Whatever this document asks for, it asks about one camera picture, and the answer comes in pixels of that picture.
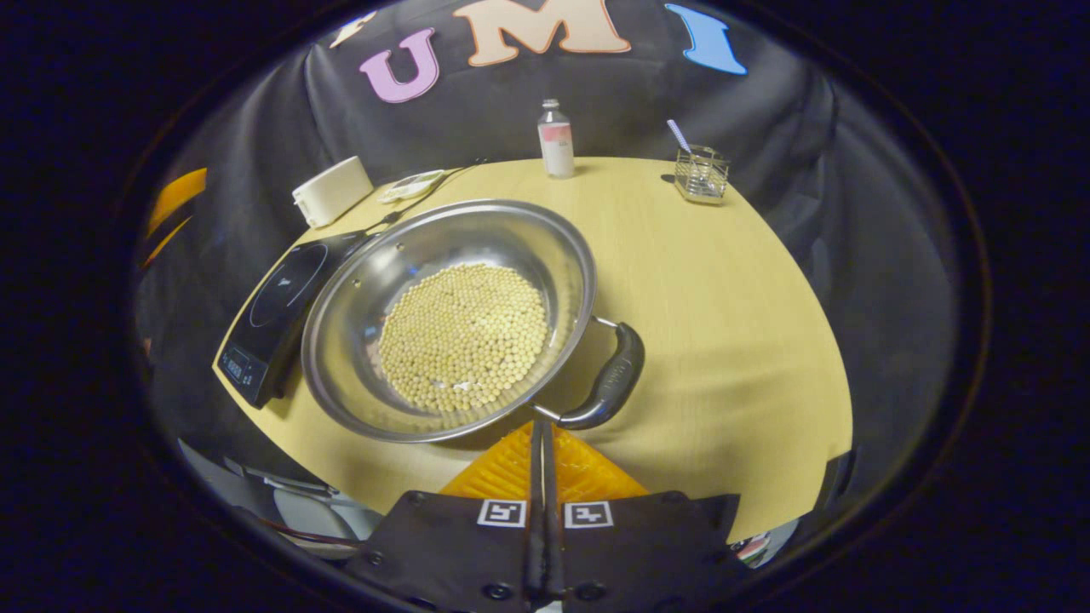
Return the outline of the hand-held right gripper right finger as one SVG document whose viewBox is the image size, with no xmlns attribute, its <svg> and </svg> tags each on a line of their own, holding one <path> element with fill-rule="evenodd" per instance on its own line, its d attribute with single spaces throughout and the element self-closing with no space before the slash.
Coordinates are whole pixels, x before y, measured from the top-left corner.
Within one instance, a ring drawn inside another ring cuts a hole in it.
<svg viewBox="0 0 1090 613">
<path fill-rule="evenodd" d="M 738 496 L 562 504 L 542 424 L 542 596 L 565 610 L 713 610 L 753 570 L 728 544 Z"/>
</svg>

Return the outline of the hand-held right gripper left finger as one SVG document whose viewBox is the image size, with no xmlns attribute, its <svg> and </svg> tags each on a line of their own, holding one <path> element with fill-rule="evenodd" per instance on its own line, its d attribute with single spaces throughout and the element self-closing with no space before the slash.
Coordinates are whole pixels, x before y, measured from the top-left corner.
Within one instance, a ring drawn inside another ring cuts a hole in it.
<svg viewBox="0 0 1090 613">
<path fill-rule="evenodd" d="M 534 610 L 546 602 L 546 426 L 532 424 L 526 498 L 409 491 L 346 570 L 422 610 Z"/>
</svg>

